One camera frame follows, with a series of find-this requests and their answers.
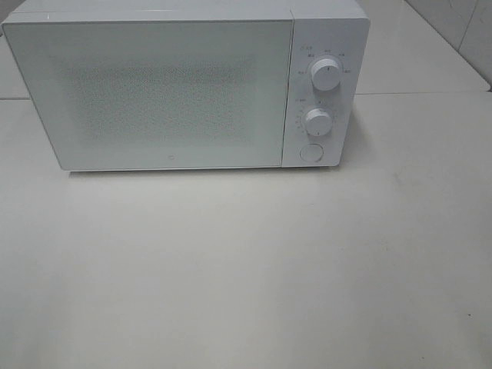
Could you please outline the round white door button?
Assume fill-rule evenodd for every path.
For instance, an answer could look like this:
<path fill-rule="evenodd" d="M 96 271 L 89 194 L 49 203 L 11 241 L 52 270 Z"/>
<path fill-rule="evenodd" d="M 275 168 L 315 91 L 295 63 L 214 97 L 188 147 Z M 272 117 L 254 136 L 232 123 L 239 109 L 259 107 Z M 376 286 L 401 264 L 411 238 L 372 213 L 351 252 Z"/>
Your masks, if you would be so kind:
<path fill-rule="evenodd" d="M 324 149 L 318 144 L 305 145 L 300 151 L 300 157 L 303 161 L 316 163 L 324 156 Z"/>

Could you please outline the white timer knob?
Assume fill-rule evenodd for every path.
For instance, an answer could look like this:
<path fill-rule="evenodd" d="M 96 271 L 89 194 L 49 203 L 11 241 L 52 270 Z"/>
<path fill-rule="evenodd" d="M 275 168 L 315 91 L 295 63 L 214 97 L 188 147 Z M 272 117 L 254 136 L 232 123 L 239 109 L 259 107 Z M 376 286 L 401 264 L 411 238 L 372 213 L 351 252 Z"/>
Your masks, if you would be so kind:
<path fill-rule="evenodd" d="M 332 114 L 323 108 L 314 108 L 304 115 L 304 129 L 314 137 L 327 135 L 333 128 Z"/>

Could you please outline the white microwave door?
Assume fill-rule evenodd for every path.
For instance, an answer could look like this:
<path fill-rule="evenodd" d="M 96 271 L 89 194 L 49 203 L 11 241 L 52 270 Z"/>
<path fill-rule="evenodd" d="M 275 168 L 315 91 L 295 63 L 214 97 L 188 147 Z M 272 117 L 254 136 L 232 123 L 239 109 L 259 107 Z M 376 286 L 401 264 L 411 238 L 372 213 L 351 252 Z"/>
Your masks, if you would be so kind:
<path fill-rule="evenodd" d="M 67 171 L 276 167 L 290 21 L 7 24 Z"/>

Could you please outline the upper white power knob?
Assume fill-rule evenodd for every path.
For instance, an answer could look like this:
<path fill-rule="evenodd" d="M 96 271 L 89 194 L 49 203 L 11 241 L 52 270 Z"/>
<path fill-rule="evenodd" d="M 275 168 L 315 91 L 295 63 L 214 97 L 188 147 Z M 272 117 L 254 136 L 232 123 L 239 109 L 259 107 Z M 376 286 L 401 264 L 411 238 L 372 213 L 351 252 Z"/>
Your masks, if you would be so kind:
<path fill-rule="evenodd" d="M 311 83 L 318 91 L 330 91 L 341 83 L 342 67 L 333 56 L 326 55 L 310 67 Z"/>

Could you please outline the white microwave oven body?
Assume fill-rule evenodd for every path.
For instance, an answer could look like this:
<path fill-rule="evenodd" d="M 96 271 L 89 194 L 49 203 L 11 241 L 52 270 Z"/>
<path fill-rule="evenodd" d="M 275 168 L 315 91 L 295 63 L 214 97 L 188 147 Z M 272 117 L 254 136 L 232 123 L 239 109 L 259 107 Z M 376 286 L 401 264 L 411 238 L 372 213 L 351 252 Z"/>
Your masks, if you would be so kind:
<path fill-rule="evenodd" d="M 26 1 L 3 21 L 2 32 L 7 24 L 25 23 L 281 20 L 292 24 L 281 163 L 248 168 L 334 167 L 341 161 L 371 24 L 356 1 Z M 340 62 L 341 83 L 318 91 L 310 67 L 326 55 Z M 304 115 L 314 108 L 333 116 L 333 128 L 325 136 L 310 136 L 304 129 Z M 323 147 L 319 162 L 301 159 L 301 149 L 309 144 Z"/>

